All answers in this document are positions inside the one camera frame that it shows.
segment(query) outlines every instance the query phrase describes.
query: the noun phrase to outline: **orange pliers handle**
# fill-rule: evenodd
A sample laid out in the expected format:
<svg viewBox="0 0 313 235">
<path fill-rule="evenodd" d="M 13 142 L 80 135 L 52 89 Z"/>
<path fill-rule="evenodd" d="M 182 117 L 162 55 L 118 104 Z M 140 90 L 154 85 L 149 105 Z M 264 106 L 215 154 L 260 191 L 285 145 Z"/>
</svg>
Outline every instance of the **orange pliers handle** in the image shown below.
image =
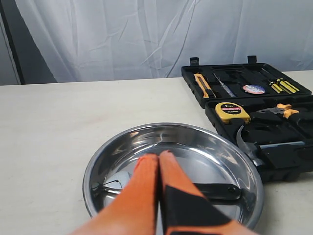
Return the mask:
<svg viewBox="0 0 313 235">
<path fill-rule="evenodd" d="M 215 208 L 175 156 L 163 151 L 159 156 L 141 156 L 131 180 L 115 200 L 73 235 L 155 235 L 158 200 L 165 235 L 256 234 Z"/>
<path fill-rule="evenodd" d="M 291 109 L 291 104 L 277 104 L 277 108 L 284 109 L 284 118 L 289 118 L 290 115 L 299 113 L 298 110 Z"/>
</svg>

